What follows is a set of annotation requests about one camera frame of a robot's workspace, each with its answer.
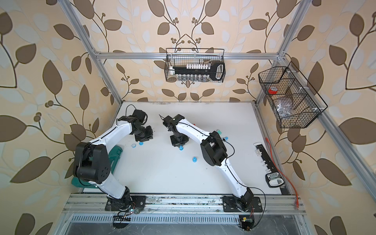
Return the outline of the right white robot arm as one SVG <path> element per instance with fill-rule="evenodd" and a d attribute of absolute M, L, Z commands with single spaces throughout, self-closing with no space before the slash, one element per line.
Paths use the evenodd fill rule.
<path fill-rule="evenodd" d="M 219 169 L 228 181 L 236 202 L 244 210 L 250 206 L 254 194 L 235 173 L 228 160 L 229 156 L 224 141 L 216 131 L 208 132 L 202 130 L 181 116 L 164 120 L 164 126 L 173 132 L 173 135 L 170 136 L 173 146 L 181 147 L 189 140 L 198 143 L 206 163 Z"/>

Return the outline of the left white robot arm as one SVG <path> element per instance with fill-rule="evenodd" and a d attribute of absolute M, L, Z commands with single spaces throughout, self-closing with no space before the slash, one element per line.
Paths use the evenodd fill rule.
<path fill-rule="evenodd" d="M 73 175 L 80 183 L 95 185 L 110 198 L 123 199 L 127 187 L 122 185 L 111 173 L 110 151 L 124 137 L 133 135 L 136 142 L 146 142 L 153 138 L 151 126 L 144 127 L 137 120 L 121 120 L 101 136 L 76 146 Z"/>

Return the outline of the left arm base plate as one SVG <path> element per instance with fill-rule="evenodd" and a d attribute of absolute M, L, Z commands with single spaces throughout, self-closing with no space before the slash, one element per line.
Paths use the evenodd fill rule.
<path fill-rule="evenodd" d="M 111 212 L 131 212 L 131 209 L 133 209 L 135 213 L 139 213 L 146 205 L 146 196 L 144 195 L 126 195 L 122 199 L 107 196 L 107 199 L 105 211 Z"/>

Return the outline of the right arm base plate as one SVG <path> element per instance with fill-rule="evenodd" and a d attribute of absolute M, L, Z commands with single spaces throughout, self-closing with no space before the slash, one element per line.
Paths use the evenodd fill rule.
<path fill-rule="evenodd" d="M 263 212 L 263 206 L 259 197 L 242 200 L 234 196 L 223 196 L 222 205 L 224 212 Z"/>

